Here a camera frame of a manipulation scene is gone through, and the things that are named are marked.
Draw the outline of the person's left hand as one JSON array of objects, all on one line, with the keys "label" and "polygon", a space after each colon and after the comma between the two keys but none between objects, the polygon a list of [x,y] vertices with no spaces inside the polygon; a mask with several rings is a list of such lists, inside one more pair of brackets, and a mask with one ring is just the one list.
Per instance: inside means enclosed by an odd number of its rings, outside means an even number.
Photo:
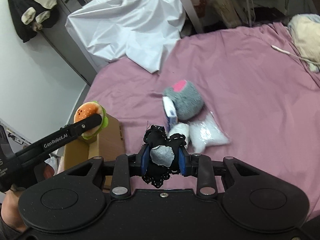
[{"label": "person's left hand", "polygon": [[23,191],[9,190],[4,197],[1,207],[3,222],[18,232],[24,232],[27,229],[18,211],[18,201],[22,193]]}]

